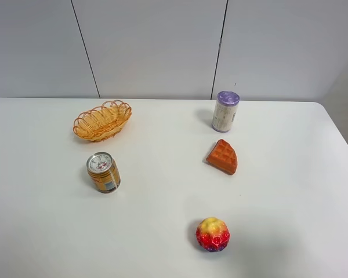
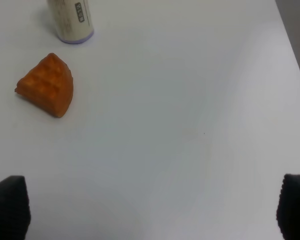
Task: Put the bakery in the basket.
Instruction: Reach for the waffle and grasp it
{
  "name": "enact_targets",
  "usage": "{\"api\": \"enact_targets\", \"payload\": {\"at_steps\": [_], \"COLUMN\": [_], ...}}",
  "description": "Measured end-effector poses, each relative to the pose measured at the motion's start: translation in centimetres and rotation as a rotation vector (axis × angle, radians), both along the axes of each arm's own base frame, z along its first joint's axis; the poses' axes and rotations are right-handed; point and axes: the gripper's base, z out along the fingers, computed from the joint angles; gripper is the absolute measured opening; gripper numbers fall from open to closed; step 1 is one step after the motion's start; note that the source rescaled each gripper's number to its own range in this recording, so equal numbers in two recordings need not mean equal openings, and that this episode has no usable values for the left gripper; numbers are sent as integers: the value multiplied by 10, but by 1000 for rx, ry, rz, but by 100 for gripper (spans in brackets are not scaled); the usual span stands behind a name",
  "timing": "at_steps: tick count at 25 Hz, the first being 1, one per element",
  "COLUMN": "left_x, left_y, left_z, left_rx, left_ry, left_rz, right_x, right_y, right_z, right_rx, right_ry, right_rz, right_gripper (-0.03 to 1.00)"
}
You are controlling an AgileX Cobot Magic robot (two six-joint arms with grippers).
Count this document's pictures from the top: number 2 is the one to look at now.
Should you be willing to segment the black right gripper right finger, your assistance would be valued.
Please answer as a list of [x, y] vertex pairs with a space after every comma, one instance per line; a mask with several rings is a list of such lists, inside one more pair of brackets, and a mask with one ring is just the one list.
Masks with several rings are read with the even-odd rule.
[[300, 174], [285, 174], [276, 220], [285, 240], [300, 240]]

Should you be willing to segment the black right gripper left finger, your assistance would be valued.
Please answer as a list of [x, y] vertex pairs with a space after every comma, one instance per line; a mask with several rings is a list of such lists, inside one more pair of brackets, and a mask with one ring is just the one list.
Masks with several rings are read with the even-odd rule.
[[11, 175], [0, 181], [0, 240], [24, 240], [30, 223], [25, 177]]

